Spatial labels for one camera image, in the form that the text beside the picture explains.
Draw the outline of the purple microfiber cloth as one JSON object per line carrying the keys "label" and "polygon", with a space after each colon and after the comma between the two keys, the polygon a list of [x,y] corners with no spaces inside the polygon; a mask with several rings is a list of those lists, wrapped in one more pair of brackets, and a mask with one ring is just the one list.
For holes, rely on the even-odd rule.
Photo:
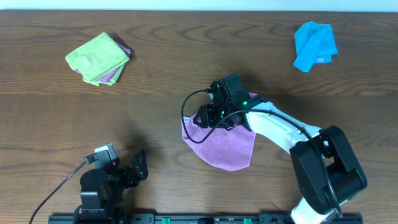
{"label": "purple microfiber cloth", "polygon": [[256,134],[243,126],[227,131],[217,128],[203,143],[200,141],[211,131],[193,122],[193,116],[184,116],[182,139],[192,151],[209,165],[236,171],[249,167],[251,163]]}

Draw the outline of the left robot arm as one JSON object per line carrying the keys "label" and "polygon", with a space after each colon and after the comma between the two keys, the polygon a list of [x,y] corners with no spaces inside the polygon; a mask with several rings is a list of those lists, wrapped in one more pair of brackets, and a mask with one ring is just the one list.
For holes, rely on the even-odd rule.
{"label": "left robot arm", "polygon": [[120,159],[112,158],[108,150],[85,158],[95,168],[80,178],[81,205],[74,211],[73,223],[129,223],[130,217],[118,204],[123,192],[139,185],[148,176],[146,152],[130,158],[130,166],[120,168]]}

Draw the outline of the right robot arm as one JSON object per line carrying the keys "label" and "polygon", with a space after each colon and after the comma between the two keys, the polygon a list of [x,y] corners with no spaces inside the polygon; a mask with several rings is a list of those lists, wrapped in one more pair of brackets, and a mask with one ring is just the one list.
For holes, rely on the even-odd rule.
{"label": "right robot arm", "polygon": [[263,214],[259,223],[334,223],[345,220],[341,206],[367,187],[366,176],[344,132],[305,124],[250,93],[236,74],[206,90],[211,103],[182,117],[183,140],[213,167],[235,171],[249,166],[260,134],[290,156],[302,194],[283,214]]}

